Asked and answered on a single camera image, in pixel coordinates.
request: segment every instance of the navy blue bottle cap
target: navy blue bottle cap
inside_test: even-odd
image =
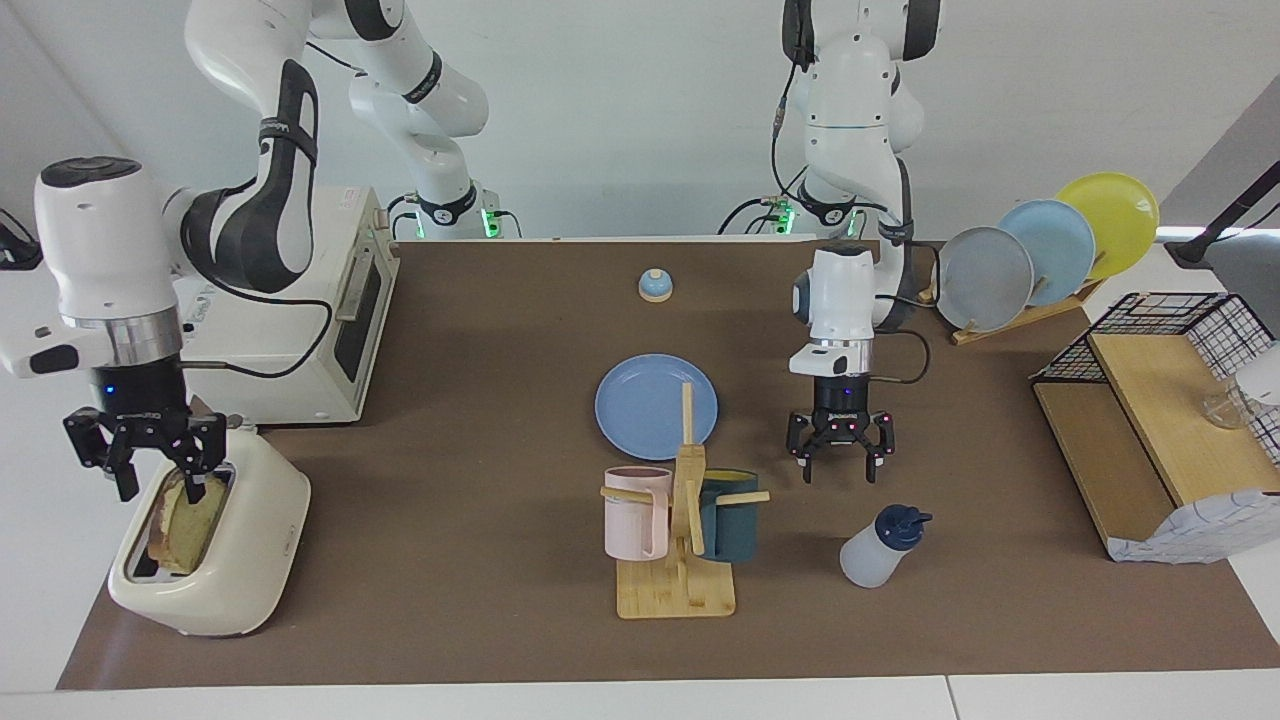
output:
[[[876,537],[890,550],[908,551],[924,537],[924,524],[933,519],[919,507],[890,505],[876,516]]]

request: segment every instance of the brown tablecloth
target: brown tablecloth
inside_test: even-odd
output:
[[[803,678],[1280,666],[1226,562],[1106,559],[1027,377],[1084,329],[1074,313],[954,347],[932,313],[915,386],[874,386],[899,454],[858,450],[813,486],[783,448],[812,382],[792,278],[813,246],[434,245],[404,250],[365,418],[266,437],[310,475],[311,512],[275,615],[186,638],[105,589],[61,688]],[[650,305],[640,273],[671,270]],[[669,352],[719,397],[710,464],[759,471],[760,551],[718,620],[623,621],[596,489],[632,462],[593,397],[616,363]],[[915,373],[910,337],[877,372]],[[887,585],[840,573],[841,543],[891,502],[936,514]]]

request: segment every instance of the dark green mug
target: dark green mug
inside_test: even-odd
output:
[[[760,478],[746,470],[708,469],[703,475],[703,492],[698,498],[703,519],[704,560],[746,562],[755,557],[755,534],[759,503],[716,505],[722,495],[739,495],[760,489]]]

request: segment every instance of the white cloth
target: white cloth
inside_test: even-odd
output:
[[[1244,489],[1174,510],[1146,541],[1107,538],[1117,562],[1215,562],[1280,538],[1280,496]]]

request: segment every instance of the wire basket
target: wire basket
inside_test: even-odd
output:
[[[1057,355],[1033,383],[1106,383],[1107,377],[1089,347],[1091,334],[1181,334],[1224,379],[1262,355],[1275,337],[1239,295],[1138,292],[1126,295],[1088,331]],[[1280,410],[1249,424],[1253,436],[1280,466]]]

